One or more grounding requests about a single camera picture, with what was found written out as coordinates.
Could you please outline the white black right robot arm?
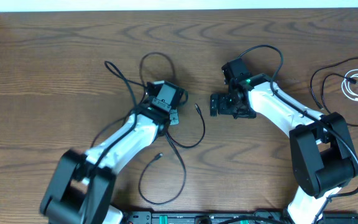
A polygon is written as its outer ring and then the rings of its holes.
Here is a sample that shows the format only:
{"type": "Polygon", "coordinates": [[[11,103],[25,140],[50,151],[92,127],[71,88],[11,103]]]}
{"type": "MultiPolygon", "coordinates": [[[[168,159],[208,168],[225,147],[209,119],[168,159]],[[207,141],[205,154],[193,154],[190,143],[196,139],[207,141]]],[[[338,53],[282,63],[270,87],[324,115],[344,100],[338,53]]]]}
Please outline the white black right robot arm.
{"type": "Polygon", "coordinates": [[[227,93],[210,98],[211,116],[254,119],[265,116],[290,140],[293,175],[298,183],[282,220],[287,223],[352,223],[351,214],[327,215],[324,209],[353,178],[358,158],[344,118],[324,115],[283,93],[266,74],[253,75],[240,58],[221,68],[227,93]]]}

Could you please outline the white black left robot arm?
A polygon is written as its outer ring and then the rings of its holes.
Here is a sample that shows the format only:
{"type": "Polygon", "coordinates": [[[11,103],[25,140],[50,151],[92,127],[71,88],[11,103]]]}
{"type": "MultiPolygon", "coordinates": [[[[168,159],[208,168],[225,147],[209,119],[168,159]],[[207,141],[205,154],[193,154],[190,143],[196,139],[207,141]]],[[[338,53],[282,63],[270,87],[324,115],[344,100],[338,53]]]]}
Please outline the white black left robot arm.
{"type": "Polygon", "coordinates": [[[124,214],[111,205],[117,175],[143,148],[165,134],[170,114],[185,90],[167,81],[148,83],[146,99],[105,141],[83,153],[60,158],[40,203],[49,223],[120,223],[124,214]]]}

